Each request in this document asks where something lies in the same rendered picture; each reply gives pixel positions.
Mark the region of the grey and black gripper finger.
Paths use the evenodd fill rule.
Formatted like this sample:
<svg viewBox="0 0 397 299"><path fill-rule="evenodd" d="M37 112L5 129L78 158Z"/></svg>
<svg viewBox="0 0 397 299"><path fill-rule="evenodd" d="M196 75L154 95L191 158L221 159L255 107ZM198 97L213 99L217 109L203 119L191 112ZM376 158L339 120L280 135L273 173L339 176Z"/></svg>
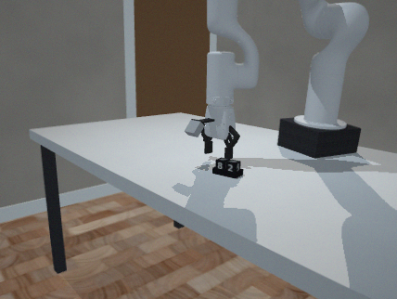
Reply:
<svg viewBox="0 0 397 299"><path fill-rule="evenodd" d="M233 147L239 140L240 134L231 125L229 126L229 132L233 135L234 138L232 138L230 133L228 133L228 138L224 140L224 143L226 145L226 148L224 148L224 157L226 159L233 159Z"/></svg>
<svg viewBox="0 0 397 299"><path fill-rule="evenodd" d="M212 153L212 137L206 136L205 132L204 132L204 128L201 131L201 135L203 137L203 141L204 143L204 153L208 154L208 153Z"/></svg>

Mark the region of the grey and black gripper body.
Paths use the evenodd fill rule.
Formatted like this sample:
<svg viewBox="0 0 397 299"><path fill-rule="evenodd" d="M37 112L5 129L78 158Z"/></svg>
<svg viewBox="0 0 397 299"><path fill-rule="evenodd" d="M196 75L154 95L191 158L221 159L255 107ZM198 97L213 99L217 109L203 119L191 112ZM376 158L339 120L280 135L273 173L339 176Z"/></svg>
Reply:
<svg viewBox="0 0 397 299"><path fill-rule="evenodd" d="M205 123L204 132L207 137L213 137L221 140L228 138L229 126L236 130L235 112L232 105L227 107L207 106L205 119L214 119L214 122ZM232 136L232 134L230 133Z"/></svg>

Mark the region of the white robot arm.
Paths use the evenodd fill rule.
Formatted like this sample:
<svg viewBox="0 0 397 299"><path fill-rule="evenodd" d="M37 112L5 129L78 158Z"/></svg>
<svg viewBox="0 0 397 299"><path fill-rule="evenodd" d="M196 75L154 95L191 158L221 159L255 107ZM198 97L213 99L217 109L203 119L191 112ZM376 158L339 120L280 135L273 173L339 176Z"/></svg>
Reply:
<svg viewBox="0 0 397 299"><path fill-rule="evenodd" d="M367 10L357 3L329 4L326 0L299 0L306 31L318 39L331 39L313 59L305 113L294 122L303 126L339 130L339 104L349 55L365 37L369 25ZM206 103L215 107L233 104L235 89L252 89L258 83L259 53L250 36L237 22L237 0L207 0L207 27L210 33L240 45L244 63L235 63L232 52L207 54ZM214 119L191 119L185 132L199 137L205 123Z"/></svg>

